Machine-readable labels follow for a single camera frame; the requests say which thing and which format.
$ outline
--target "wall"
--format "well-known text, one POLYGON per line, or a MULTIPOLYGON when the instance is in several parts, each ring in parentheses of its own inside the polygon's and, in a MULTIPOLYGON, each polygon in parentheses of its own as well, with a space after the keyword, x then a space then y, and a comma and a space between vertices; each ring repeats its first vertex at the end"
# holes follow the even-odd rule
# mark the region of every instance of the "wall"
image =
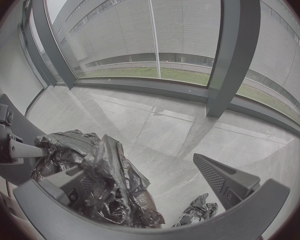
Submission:
POLYGON ((22 114, 42 90, 23 54, 17 32, 0 49, 0 89, 22 114))

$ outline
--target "grass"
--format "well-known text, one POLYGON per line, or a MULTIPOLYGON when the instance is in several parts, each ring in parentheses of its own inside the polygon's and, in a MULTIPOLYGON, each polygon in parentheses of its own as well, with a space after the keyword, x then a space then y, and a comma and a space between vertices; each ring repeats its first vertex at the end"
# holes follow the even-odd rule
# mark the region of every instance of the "grass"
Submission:
MULTIPOLYGON (((169 80, 177 80, 198 85, 206 86, 210 75, 198 72, 183 71, 170 68, 161 68, 161 78, 169 80)), ((157 69, 155 67, 136 67, 136 68, 120 68, 120 69, 103 69, 80 73, 78 78, 96 78, 96 77, 144 77, 158 78, 157 69)), ((300 125, 300 115, 289 108, 286 104, 278 99, 254 88, 241 85, 237 94, 258 101, 275 110, 285 114, 300 125)))

